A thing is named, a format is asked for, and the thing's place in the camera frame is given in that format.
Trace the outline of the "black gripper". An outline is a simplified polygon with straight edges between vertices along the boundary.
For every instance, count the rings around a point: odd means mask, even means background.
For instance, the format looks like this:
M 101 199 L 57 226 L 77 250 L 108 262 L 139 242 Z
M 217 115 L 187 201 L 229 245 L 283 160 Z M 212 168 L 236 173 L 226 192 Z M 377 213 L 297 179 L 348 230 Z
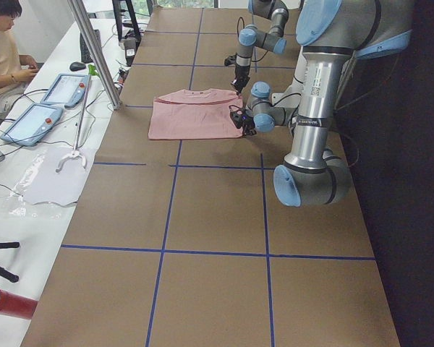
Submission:
M 250 116 L 241 116 L 239 120 L 240 129 L 242 130 L 242 135 L 245 137 L 255 136 L 257 131 L 255 129 L 255 123 L 253 118 Z
M 242 91 L 246 87 L 247 83 L 250 80 L 250 65 L 248 66 L 235 66 L 235 78 L 231 82 L 231 86 L 234 88 L 237 95 L 241 95 Z

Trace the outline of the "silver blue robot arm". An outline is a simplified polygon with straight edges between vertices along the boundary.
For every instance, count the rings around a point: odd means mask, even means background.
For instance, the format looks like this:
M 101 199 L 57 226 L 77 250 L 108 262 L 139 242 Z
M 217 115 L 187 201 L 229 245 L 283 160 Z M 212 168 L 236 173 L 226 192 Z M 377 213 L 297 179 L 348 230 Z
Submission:
M 291 151 L 275 168 L 273 185 L 287 206 L 327 205 L 348 192 L 352 178 L 326 141 L 350 59 L 374 59 L 409 45 L 413 1 L 302 1 L 296 40 L 301 51 L 292 84 L 270 101 L 266 82 L 252 85 L 246 107 L 231 113 L 246 135 L 286 126 Z
M 253 53 L 256 48 L 267 52 L 282 54 L 286 48 L 285 27 L 289 10 L 283 1 L 248 1 L 249 12 L 269 21 L 266 30 L 256 24 L 248 24 L 239 31 L 237 51 L 232 56 L 234 79 L 231 86 L 240 94 L 250 80 Z

